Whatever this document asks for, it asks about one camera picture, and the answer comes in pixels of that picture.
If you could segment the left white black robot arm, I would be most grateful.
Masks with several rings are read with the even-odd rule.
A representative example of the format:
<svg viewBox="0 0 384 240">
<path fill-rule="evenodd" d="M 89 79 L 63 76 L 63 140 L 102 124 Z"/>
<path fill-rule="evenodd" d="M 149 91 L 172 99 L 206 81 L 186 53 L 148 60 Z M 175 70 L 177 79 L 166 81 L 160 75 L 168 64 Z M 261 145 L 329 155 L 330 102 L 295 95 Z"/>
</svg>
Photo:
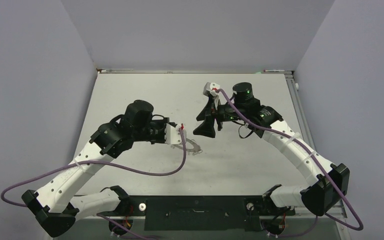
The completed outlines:
<svg viewBox="0 0 384 240">
<path fill-rule="evenodd" d="M 89 195 L 76 193 L 105 163 L 111 163 L 135 142 L 181 143 L 183 125 L 168 117 L 154 119 L 153 111 L 147 101 L 130 103 L 125 113 L 98 127 L 67 169 L 38 190 L 27 190 L 22 195 L 23 202 L 50 237 L 61 236 L 83 218 L 104 212 L 123 215 L 130 210 L 130 197 L 118 185 Z"/>
</svg>

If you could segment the large silver metal keyring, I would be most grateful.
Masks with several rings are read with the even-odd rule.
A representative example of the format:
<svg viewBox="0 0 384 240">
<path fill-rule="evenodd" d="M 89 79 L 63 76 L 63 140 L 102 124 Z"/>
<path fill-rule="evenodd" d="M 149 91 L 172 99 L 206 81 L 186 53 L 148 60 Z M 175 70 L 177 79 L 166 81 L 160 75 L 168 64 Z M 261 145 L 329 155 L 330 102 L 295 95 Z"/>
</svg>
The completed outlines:
<svg viewBox="0 0 384 240">
<path fill-rule="evenodd" d="M 201 146 L 194 139 L 189 138 L 186 138 L 185 147 L 182 144 L 172 144 L 170 147 L 172 149 L 185 150 L 188 155 L 192 154 L 193 156 L 203 152 Z"/>
</svg>

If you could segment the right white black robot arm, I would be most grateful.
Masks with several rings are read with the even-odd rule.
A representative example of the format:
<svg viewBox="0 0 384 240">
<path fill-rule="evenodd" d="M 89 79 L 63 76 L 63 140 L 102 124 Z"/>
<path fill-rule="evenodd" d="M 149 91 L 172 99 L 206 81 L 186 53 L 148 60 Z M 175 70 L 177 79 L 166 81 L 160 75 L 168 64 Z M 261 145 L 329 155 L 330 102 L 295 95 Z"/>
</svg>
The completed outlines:
<svg viewBox="0 0 384 240">
<path fill-rule="evenodd" d="M 222 130 L 224 122 L 244 121 L 252 133 L 279 150 L 306 181 L 303 186 L 278 184 L 270 188 L 263 195 L 263 209 L 275 214 L 281 208 L 305 207 L 316 216 L 325 215 L 346 195 L 349 169 L 342 163 L 332 163 L 314 151 L 274 108 L 262 105 L 254 97 L 251 83 L 237 83 L 232 90 L 232 99 L 221 104 L 223 91 L 220 86 L 214 82 L 205 84 L 203 95 L 208 101 L 196 117 L 200 125 L 193 134 L 215 138 L 216 131 Z"/>
</svg>

